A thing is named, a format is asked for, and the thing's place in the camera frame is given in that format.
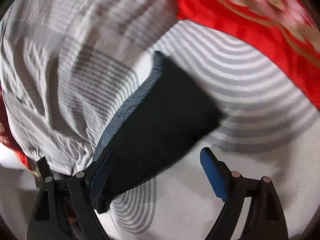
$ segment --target screw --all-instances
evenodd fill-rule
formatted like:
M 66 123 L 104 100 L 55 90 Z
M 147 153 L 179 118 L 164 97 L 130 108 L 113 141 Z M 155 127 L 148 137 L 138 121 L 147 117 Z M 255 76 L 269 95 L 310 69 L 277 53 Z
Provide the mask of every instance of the screw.
M 49 177 L 46 177 L 45 180 L 44 180 L 46 183 L 49 183 L 52 181 L 52 177 L 49 176 Z
M 262 179 L 265 183 L 269 183 L 271 181 L 271 179 L 267 176 L 264 176 Z
M 76 174 L 76 177 L 77 178 L 82 178 L 84 176 L 84 172 L 83 171 L 79 171 L 77 174 Z
M 232 177 L 239 178 L 241 174 L 238 171 L 231 172 Z

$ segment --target black fabric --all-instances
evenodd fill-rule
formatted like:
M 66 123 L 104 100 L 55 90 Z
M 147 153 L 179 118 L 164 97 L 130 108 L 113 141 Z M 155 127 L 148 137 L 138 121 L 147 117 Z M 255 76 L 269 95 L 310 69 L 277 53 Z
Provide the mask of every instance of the black fabric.
M 154 60 L 163 64 L 162 76 L 101 155 L 113 149 L 113 169 L 102 193 L 91 199 L 98 213 L 117 195 L 173 165 L 219 125 L 222 114 L 213 100 L 169 58 L 156 52 Z

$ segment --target red floral cloth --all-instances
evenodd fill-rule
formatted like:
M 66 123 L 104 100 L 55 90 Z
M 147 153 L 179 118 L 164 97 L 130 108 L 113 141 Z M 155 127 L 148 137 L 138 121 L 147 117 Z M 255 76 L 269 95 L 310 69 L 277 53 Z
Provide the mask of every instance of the red floral cloth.
M 18 159 L 24 164 L 29 170 L 31 170 L 30 163 L 28 161 L 27 156 L 23 153 L 21 147 L 16 142 L 14 137 L 11 134 L 7 111 L 5 109 L 3 97 L 2 97 L 2 89 L 0 87 L 0 142 L 12 149 Z
M 299 0 L 178 3 L 178 19 L 191 19 L 254 46 L 320 109 L 320 32 Z

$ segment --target pink flower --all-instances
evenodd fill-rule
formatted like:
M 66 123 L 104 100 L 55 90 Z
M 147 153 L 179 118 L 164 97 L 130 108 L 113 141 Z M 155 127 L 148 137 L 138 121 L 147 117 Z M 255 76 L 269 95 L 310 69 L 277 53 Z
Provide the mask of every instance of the pink flower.
M 297 0 L 254 0 L 257 8 L 267 17 L 280 22 L 283 26 L 297 28 L 311 25 L 308 12 Z

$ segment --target gold curved line pattern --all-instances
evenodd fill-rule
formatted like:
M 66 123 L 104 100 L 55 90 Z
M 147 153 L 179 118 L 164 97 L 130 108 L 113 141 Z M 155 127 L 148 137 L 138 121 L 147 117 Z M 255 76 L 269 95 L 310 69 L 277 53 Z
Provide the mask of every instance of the gold curved line pattern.
M 260 24 L 267 26 L 267 27 L 274 27 L 277 25 L 277 22 L 275 22 L 275 21 L 257 19 L 255 17 L 252 17 L 252 16 L 246 15 L 242 12 L 239 12 L 237 9 L 231 7 L 225 0 L 218 0 L 218 2 L 221 3 L 223 6 L 227 7 L 232 12 L 242 16 L 243 18 L 246 18 L 247 20 L 260 23 Z
M 266 27 L 278 27 L 279 30 L 281 31 L 282 35 L 284 36 L 284 38 L 286 39 L 287 43 L 291 46 L 291 48 L 293 48 L 293 50 L 295 52 L 297 52 L 298 54 L 300 54 L 301 56 L 303 56 L 304 58 L 306 58 L 307 60 L 309 60 L 312 64 L 316 65 L 317 67 L 320 68 L 320 59 L 317 59 L 315 57 L 313 57 L 312 55 L 310 55 L 308 52 L 306 52 L 305 50 L 301 49 L 285 32 L 283 26 L 276 22 L 276 21 L 267 21 L 267 20 L 262 20 L 262 19 L 257 19 L 255 17 L 251 17 L 249 15 L 246 15 L 242 12 L 239 12 L 238 10 L 236 10 L 235 8 L 231 7 L 225 0 L 217 0 L 219 3 L 221 3 L 223 6 L 225 6 L 226 8 L 228 8 L 229 10 L 231 10 L 232 12 L 240 15 L 241 17 L 247 19 L 247 20 L 251 20 L 253 22 L 257 22 L 261 25 L 264 25 Z
M 316 65 L 318 68 L 320 68 L 320 60 L 316 59 L 315 57 L 311 56 L 308 52 L 301 49 L 285 32 L 282 25 L 278 25 L 279 30 L 281 31 L 282 35 L 284 36 L 285 40 L 288 42 L 288 44 L 293 48 L 295 52 L 300 54 L 301 56 L 305 57 L 307 60 L 309 60 L 312 64 Z

